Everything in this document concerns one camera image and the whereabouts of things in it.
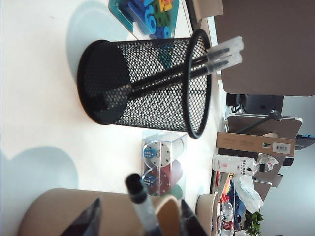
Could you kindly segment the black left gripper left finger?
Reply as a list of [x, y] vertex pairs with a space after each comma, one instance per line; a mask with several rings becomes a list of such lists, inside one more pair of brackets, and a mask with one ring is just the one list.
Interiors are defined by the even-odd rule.
[[62, 233], [61, 236], [98, 236], [102, 210], [96, 198]]

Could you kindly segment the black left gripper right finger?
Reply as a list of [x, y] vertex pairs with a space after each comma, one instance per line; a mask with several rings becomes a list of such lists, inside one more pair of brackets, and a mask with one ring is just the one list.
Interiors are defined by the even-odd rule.
[[206, 236], [206, 232], [184, 199], [181, 200], [181, 235]]

